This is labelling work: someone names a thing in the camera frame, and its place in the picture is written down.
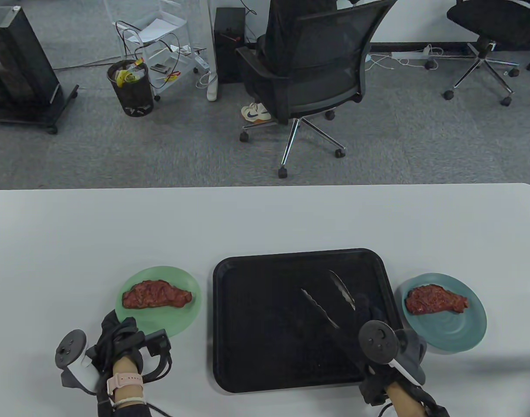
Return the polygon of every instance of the pink watch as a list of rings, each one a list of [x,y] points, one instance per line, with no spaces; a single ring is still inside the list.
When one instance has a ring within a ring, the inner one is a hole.
[[[140,374],[116,374],[106,381],[108,395],[114,397],[114,390],[127,385],[138,385],[143,388],[143,377]]]

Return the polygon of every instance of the phone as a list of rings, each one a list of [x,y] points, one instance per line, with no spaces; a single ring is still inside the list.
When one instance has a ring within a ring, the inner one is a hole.
[[[160,72],[161,74],[167,74],[170,71],[170,67],[167,67],[162,64],[155,64],[151,66],[152,70],[155,70],[157,72]]]

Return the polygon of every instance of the office chair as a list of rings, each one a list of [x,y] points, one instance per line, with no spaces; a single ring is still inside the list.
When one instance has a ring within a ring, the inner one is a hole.
[[[287,40],[277,73],[272,73],[248,48],[237,49],[241,77],[247,93],[261,101],[271,121],[243,127],[240,141],[249,141],[251,129],[287,125],[292,129],[278,169],[287,178],[286,162],[300,125],[306,125],[335,145],[342,158],[346,147],[316,127],[309,116],[324,113],[334,119],[334,109],[346,101],[360,103],[366,92],[365,59],[370,40],[396,0],[379,0],[335,12],[299,17]]]
[[[456,5],[447,12],[447,18],[459,24],[465,29],[479,35],[474,47],[468,43],[468,47],[475,54],[475,62],[466,73],[454,84],[452,89],[444,92],[443,97],[451,100],[454,90],[469,76],[476,68],[483,67],[507,90],[508,95],[501,100],[503,106],[512,103],[511,95],[514,91],[507,82],[495,71],[492,63],[512,66],[507,74],[510,77],[519,75],[519,65],[515,62],[492,60],[487,58],[489,53],[495,49],[496,43],[508,46],[530,45],[530,0],[523,0],[525,4],[519,4],[513,0],[457,0]],[[443,60],[471,60],[471,56],[443,55],[437,59]],[[433,61],[426,63],[426,68],[433,67]]]

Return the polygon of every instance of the meat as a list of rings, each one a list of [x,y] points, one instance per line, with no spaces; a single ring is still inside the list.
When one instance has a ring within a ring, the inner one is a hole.
[[[143,281],[122,295],[124,308],[172,306],[182,308],[192,300],[191,292],[180,290],[166,281]]]
[[[406,308],[414,315],[441,311],[463,313],[468,307],[469,302],[466,297],[454,294],[435,284],[414,288],[406,298]]]

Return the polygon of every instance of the chair backrest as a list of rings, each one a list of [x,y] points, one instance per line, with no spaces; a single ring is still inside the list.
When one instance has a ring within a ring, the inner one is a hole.
[[[289,111],[312,113],[365,93],[370,41],[396,0],[299,17],[279,63],[289,77]]]

